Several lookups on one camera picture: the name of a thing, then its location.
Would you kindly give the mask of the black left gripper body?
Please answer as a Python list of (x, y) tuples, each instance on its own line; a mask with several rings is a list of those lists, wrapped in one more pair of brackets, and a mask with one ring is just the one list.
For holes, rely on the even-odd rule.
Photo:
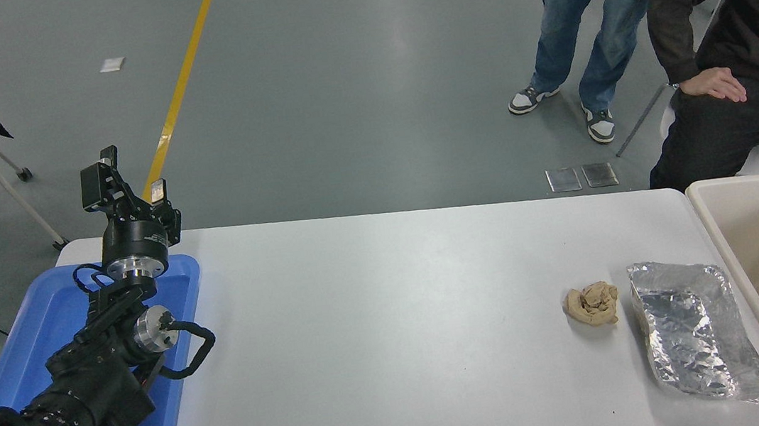
[(168, 259), (168, 238), (165, 227), (155, 220), (113, 218), (102, 238), (102, 265), (126, 261), (134, 257)]

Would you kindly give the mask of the person's hand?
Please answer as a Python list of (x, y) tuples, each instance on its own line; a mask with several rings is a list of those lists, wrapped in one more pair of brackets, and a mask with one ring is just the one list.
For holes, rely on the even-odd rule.
[(748, 93), (728, 67), (713, 67), (680, 82), (678, 89), (687, 96), (713, 97), (731, 102), (746, 102)]

